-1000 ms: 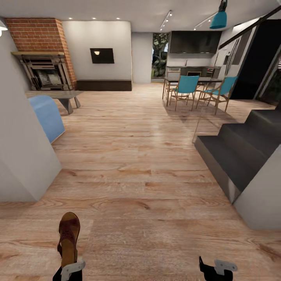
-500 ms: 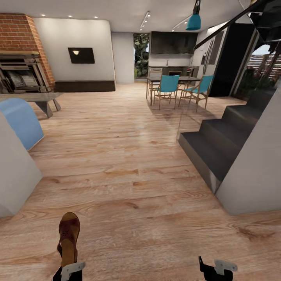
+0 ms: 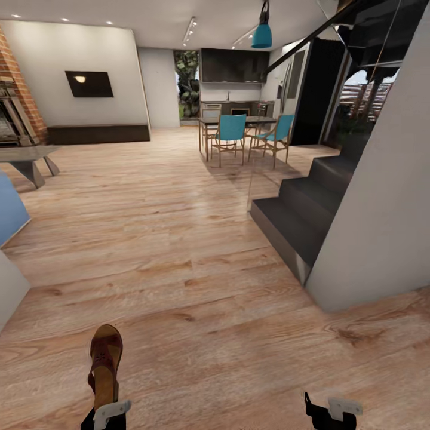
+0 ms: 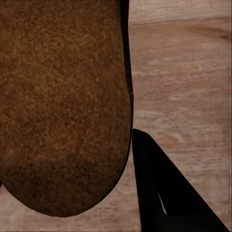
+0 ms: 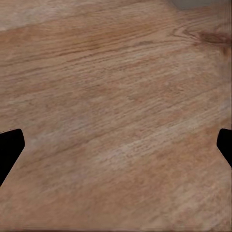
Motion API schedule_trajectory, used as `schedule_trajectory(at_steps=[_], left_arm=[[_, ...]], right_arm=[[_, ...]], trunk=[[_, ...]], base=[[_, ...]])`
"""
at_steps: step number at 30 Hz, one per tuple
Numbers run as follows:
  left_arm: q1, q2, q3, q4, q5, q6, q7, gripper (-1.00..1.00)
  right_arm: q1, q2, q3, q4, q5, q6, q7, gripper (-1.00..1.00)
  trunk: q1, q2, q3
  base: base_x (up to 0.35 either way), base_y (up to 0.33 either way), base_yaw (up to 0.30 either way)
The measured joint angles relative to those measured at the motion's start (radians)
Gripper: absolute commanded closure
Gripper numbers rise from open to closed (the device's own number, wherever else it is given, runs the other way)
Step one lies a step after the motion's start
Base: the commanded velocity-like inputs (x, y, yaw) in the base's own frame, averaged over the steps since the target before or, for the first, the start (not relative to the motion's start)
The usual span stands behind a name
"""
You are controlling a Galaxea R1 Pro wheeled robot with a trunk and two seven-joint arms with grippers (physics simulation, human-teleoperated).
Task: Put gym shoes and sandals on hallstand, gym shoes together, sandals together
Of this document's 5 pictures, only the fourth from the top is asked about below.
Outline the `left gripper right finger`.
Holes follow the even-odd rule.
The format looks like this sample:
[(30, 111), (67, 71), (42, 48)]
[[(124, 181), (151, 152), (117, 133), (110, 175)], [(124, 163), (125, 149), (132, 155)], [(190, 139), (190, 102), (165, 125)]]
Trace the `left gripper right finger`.
[(131, 144), (142, 232), (230, 232), (151, 135)]

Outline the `sandal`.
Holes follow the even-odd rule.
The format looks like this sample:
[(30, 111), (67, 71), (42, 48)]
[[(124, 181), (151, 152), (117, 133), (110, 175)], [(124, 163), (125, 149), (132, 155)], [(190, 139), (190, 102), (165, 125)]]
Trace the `sandal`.
[(0, 180), (39, 213), (79, 215), (124, 173), (129, 3), (0, 0)]

